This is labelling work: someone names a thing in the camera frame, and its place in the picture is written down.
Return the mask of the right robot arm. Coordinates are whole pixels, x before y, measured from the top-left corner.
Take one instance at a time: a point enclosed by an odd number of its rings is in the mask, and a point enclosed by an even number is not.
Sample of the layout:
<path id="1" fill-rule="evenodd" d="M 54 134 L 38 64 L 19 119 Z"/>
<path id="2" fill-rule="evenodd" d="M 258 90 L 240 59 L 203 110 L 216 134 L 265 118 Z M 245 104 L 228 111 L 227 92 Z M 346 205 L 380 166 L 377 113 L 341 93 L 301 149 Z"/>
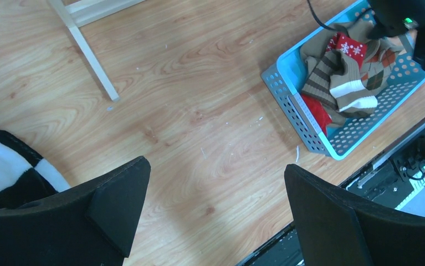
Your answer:
<path id="1" fill-rule="evenodd" d="M 376 24 L 367 37 L 392 38 L 415 30 L 413 59 L 425 71 L 425 0 L 380 0 L 368 3 L 375 12 Z"/>

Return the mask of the red patterned sock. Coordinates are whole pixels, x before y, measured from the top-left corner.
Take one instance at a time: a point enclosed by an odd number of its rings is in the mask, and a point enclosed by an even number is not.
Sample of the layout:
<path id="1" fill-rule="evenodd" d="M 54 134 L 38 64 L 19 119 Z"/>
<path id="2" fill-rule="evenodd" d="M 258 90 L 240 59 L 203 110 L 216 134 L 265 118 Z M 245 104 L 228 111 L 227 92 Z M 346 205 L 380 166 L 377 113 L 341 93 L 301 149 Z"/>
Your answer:
<path id="1" fill-rule="evenodd" d="M 351 39 L 341 32 L 335 33 L 329 40 L 326 51 L 340 50 L 357 62 L 361 69 L 364 57 L 367 52 L 367 45 Z"/>

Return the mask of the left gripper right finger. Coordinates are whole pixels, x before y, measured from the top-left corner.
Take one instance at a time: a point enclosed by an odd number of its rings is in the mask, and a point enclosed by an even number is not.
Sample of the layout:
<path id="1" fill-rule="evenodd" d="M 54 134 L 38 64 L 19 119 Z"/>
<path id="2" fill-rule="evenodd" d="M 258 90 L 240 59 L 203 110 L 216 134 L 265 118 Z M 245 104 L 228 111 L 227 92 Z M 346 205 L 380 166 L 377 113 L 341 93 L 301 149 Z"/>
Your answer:
<path id="1" fill-rule="evenodd" d="M 425 217 L 374 203 L 287 165 L 285 186 L 306 265 L 425 265 Z"/>

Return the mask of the brown striped sock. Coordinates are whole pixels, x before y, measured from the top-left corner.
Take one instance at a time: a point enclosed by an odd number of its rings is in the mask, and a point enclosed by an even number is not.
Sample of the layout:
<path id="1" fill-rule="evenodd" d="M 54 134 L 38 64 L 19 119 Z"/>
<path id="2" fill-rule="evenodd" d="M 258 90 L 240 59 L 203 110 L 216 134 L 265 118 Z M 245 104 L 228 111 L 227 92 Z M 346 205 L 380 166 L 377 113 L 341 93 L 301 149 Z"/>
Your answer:
<path id="1" fill-rule="evenodd" d="M 362 84 L 358 63 L 340 50 L 326 52 L 320 59 L 304 59 L 308 71 L 301 93 L 344 117 L 372 114 L 378 100 Z"/>

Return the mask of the tan brown sock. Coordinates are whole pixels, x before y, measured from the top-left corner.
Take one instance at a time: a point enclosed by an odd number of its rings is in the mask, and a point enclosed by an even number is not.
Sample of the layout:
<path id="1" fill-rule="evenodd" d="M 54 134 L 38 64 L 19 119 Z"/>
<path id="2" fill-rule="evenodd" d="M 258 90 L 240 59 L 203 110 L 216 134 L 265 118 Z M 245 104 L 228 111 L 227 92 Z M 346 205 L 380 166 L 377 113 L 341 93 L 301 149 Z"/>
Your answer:
<path id="1" fill-rule="evenodd" d="M 358 21 L 354 27 L 349 29 L 349 38 L 366 46 L 361 73 L 369 72 L 367 66 L 369 63 L 380 62 L 383 67 L 394 64 L 398 55 L 403 51 L 402 46 L 396 46 L 387 39 L 368 39 L 367 35 L 373 28 L 374 25 L 369 21 Z M 301 59 L 320 60 L 326 52 L 339 49 L 337 35 L 327 29 L 321 30 L 301 46 Z"/>

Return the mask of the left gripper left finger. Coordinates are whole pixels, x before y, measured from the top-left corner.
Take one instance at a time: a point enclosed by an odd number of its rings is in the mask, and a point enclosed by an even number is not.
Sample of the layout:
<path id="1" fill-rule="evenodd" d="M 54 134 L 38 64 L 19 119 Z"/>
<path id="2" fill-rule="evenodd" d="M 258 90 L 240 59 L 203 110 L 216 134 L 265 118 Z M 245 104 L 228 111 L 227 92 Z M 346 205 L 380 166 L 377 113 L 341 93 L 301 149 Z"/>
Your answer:
<path id="1" fill-rule="evenodd" d="M 0 265 L 122 265 L 151 166 L 143 157 L 16 209 L 0 209 Z"/>

